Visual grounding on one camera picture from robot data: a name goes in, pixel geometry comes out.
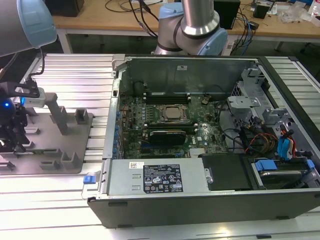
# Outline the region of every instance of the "blue latch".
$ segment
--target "blue latch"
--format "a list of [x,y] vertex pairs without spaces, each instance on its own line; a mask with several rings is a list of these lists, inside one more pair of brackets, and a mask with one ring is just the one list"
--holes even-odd
[[255,164],[255,167],[258,170],[258,172],[278,169],[275,161],[269,160],[269,159],[259,160],[259,161],[255,162],[254,164]]
[[96,184],[96,176],[84,176],[83,184]]
[[290,159],[288,158],[288,151],[290,147],[290,140],[287,138],[280,137],[279,142],[278,142],[278,155],[281,158],[284,158],[285,161],[289,161]]
[[310,168],[310,170],[314,169],[315,168],[315,164],[314,162],[311,160],[311,159],[308,159],[306,161],[306,164],[308,165],[308,167]]

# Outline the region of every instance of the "warning label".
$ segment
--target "warning label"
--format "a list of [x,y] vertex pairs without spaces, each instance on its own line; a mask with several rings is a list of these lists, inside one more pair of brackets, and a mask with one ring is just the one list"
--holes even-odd
[[183,192],[179,164],[144,165],[143,191],[146,194]]

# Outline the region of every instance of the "black box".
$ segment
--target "black box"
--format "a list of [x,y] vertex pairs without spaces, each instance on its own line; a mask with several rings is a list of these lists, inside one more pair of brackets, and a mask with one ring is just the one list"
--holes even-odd
[[268,5],[257,4],[253,12],[253,17],[257,19],[264,19],[269,9],[270,9],[270,6]]
[[220,16],[220,27],[232,29],[240,7],[240,0],[214,0],[214,10]]
[[51,15],[76,17],[82,9],[85,0],[45,0]]

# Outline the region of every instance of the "barcode sticker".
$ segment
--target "barcode sticker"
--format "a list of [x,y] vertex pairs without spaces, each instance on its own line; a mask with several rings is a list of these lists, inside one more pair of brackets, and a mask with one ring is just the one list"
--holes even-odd
[[226,46],[226,49],[231,50],[233,46],[234,46],[234,44],[233,44],[233,43],[228,44],[228,45]]
[[144,161],[131,161],[129,162],[129,169],[143,169],[144,165]]

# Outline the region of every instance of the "aluminum extrusion table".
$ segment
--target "aluminum extrusion table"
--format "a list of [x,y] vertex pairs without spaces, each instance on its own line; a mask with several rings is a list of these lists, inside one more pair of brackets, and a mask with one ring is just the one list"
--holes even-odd
[[[111,54],[48,54],[45,72],[36,76],[39,86],[56,92],[58,103],[73,112],[86,107],[93,113],[92,128],[79,174],[0,176],[1,239],[103,238],[134,239],[272,239],[320,238],[320,207],[295,219],[221,222],[177,226],[107,229],[82,199],[83,177],[101,169],[113,77]],[[268,57],[289,89],[320,128],[320,88],[299,62],[287,57]],[[36,59],[29,71],[40,67]],[[281,100],[271,93],[278,105]],[[48,112],[48,109],[37,109]]]

